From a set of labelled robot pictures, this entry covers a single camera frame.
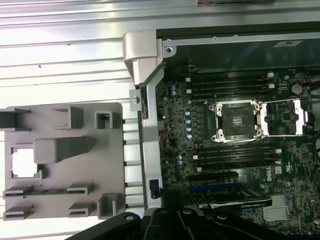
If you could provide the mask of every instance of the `electronic chip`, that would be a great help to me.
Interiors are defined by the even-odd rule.
[[[301,158],[303,160],[308,160],[309,159],[309,153],[308,152],[302,152],[301,153]]]
[[[289,112],[282,113],[282,121],[284,122],[291,121],[291,115]]]
[[[308,191],[308,185],[301,185],[301,191]]]
[[[226,140],[249,139],[255,135],[255,115],[250,103],[223,104],[221,115]]]

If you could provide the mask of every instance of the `cpu socket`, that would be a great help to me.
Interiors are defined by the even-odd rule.
[[[293,102],[294,112],[297,115],[296,131],[291,134],[272,135],[269,133],[266,121],[267,105],[282,102]],[[266,102],[255,99],[219,101],[210,105],[209,110],[215,112],[216,126],[216,134],[211,140],[219,143],[248,142],[264,137],[297,137],[304,134],[303,128],[308,122],[308,113],[301,108],[300,99],[296,98]]]
[[[256,100],[220,101],[209,106],[215,112],[216,134],[214,142],[252,141],[263,135],[262,126],[268,123],[261,117],[261,105]]]

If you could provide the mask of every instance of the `metal bracket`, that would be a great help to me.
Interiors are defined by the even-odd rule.
[[[134,85],[145,85],[163,62],[162,40],[155,30],[127,32],[123,35],[123,58]]]
[[[142,110],[141,106],[141,92],[139,89],[130,90],[129,91],[130,97],[130,110],[132,112],[138,112]]]

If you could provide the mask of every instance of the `black ram slot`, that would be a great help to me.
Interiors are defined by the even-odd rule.
[[[197,94],[197,93],[207,94],[214,90],[224,90],[226,92],[233,92],[233,91],[245,91],[245,90],[252,91],[252,90],[257,90],[257,88],[267,89],[268,84],[265,84],[265,85],[253,84],[250,86],[244,86],[241,84],[233,83],[226,87],[221,85],[215,86],[215,85],[207,84],[207,85],[198,85],[196,87],[191,88],[191,90],[193,94]]]
[[[211,171],[224,171],[230,169],[246,169],[246,168],[258,168],[258,167],[268,167],[268,166],[278,166],[274,160],[263,160],[260,162],[235,162],[230,164],[221,165],[203,165],[201,166],[202,172]]]
[[[193,155],[206,156],[212,154],[228,154],[228,153],[241,153],[241,152],[251,152],[251,151],[259,151],[265,152],[269,150],[274,150],[275,145],[266,143],[266,144],[254,144],[254,145],[239,145],[239,146],[221,146],[221,147],[206,147],[206,148],[198,148],[193,150]]]
[[[196,174],[188,176],[189,182],[200,182],[200,181],[211,181],[217,179],[237,179],[239,174],[235,171],[228,171],[228,172],[216,172],[210,174]]]
[[[240,157],[224,157],[224,158],[202,158],[196,160],[198,162],[198,165],[201,164],[227,164],[227,163],[233,163],[233,162],[253,162],[253,161],[263,161],[263,160],[275,160],[273,155],[266,154],[266,155],[260,155],[260,156],[240,156]]]
[[[226,85],[226,83],[236,83],[236,82],[270,82],[273,83],[275,79],[273,77],[263,78],[261,76],[239,76],[239,77],[227,77],[225,76],[214,76],[212,74],[197,74],[191,77],[190,84],[211,84],[211,83],[222,83]]]
[[[268,89],[253,89],[251,91],[249,90],[242,90],[242,91],[233,91],[233,92],[226,92],[226,91],[220,91],[220,92],[212,92],[203,94],[188,94],[191,95],[192,100],[206,100],[206,99],[215,99],[215,98],[227,98],[227,97],[247,97],[247,96],[265,96],[269,94]]]
[[[273,78],[220,78],[196,79],[188,85],[193,100],[226,97],[264,96],[270,93]]]
[[[212,151],[208,153],[199,153],[198,159],[200,158],[205,158],[205,157],[223,157],[223,156],[248,156],[248,155],[256,155],[256,154],[274,154],[275,151],[273,149],[250,149],[250,150],[233,150],[233,151],[228,151],[228,152],[222,152],[222,151]]]
[[[198,161],[197,166],[207,166],[207,165],[224,165],[224,164],[236,164],[236,163],[258,163],[258,162],[263,162],[263,161],[274,161],[275,159],[273,157],[259,157],[259,156],[252,156],[252,157],[244,157],[244,158],[230,158],[226,160],[220,160],[220,161]]]

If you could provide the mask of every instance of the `heatsink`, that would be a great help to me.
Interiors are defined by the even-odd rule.
[[[286,205],[285,195],[273,195],[272,205],[263,208],[263,219],[267,222],[288,220],[290,213]]]

